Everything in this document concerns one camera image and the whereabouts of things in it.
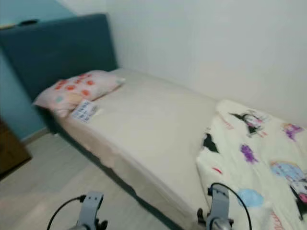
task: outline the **light wooden floor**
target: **light wooden floor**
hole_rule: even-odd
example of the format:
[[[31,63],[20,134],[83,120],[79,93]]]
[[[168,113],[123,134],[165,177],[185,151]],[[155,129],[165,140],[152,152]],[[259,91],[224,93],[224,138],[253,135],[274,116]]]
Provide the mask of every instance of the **light wooden floor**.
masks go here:
[[[98,217],[108,230],[168,229],[62,138],[46,134],[27,148],[33,159],[0,181],[0,230],[45,230],[63,202],[90,190],[105,195]],[[52,229],[72,227],[80,207],[66,206]]]

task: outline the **pink pillow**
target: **pink pillow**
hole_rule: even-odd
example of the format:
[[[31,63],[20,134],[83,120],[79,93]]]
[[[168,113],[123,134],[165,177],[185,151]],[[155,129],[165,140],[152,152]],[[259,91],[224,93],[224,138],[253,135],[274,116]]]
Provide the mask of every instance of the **pink pillow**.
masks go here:
[[[66,117],[83,99],[93,101],[125,82],[124,78],[102,70],[93,70],[66,80],[59,80],[42,91],[34,104]]]

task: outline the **brown cabinet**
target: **brown cabinet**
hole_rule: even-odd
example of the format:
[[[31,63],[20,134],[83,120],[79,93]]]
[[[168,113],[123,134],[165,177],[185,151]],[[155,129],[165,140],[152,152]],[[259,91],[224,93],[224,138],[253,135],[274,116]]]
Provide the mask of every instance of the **brown cabinet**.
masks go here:
[[[0,175],[29,159],[24,145],[0,120]]]

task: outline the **mattress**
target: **mattress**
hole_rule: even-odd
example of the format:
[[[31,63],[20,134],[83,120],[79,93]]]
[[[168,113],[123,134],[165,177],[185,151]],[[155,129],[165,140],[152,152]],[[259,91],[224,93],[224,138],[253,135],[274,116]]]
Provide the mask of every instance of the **mattress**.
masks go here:
[[[195,158],[217,101],[127,69],[125,85],[95,102],[88,123],[57,118],[62,127],[183,229],[197,228],[208,211]]]

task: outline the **skirting board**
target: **skirting board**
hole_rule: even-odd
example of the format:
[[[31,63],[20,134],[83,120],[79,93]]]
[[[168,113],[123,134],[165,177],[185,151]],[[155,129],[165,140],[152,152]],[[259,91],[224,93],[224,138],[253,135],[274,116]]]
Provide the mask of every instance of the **skirting board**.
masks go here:
[[[22,143],[27,145],[27,144],[30,144],[31,142],[37,140],[38,138],[44,136],[45,134],[49,133],[49,130],[45,127],[25,138],[22,139]]]

